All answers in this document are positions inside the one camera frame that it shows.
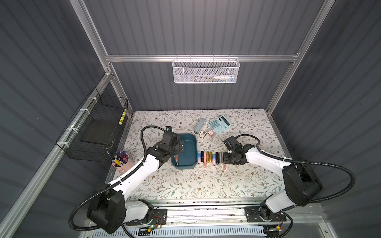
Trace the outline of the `teal plastic storage box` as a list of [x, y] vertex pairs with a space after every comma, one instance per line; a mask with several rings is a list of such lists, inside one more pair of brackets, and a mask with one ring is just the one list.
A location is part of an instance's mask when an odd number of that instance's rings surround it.
[[172, 156], [171, 163], [179, 170], [193, 169], [198, 163], [196, 137], [190, 133], [179, 134], [179, 137], [184, 143], [184, 152], [178, 155], [177, 161], [175, 156]]

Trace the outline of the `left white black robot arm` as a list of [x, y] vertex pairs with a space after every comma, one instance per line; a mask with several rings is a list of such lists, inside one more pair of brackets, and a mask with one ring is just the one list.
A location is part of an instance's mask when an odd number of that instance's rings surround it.
[[132, 192], [170, 157], [184, 152], [184, 143], [178, 134], [166, 131], [160, 142], [147, 148], [138, 164], [111, 181], [103, 192], [89, 201], [87, 218], [109, 234], [123, 224], [139, 220], [148, 223], [153, 217], [153, 206], [143, 200], [128, 201]]

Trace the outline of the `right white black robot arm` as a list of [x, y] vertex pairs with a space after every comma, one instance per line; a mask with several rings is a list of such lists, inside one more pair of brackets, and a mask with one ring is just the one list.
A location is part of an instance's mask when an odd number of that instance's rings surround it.
[[223, 163], [232, 165], [253, 164], [276, 173], [284, 182], [284, 189], [266, 198], [258, 210], [262, 220], [269, 222], [281, 210], [307, 205], [321, 190], [322, 184], [309, 164], [287, 162], [259, 148], [259, 145], [242, 145], [237, 137], [223, 141], [228, 151], [223, 153]]

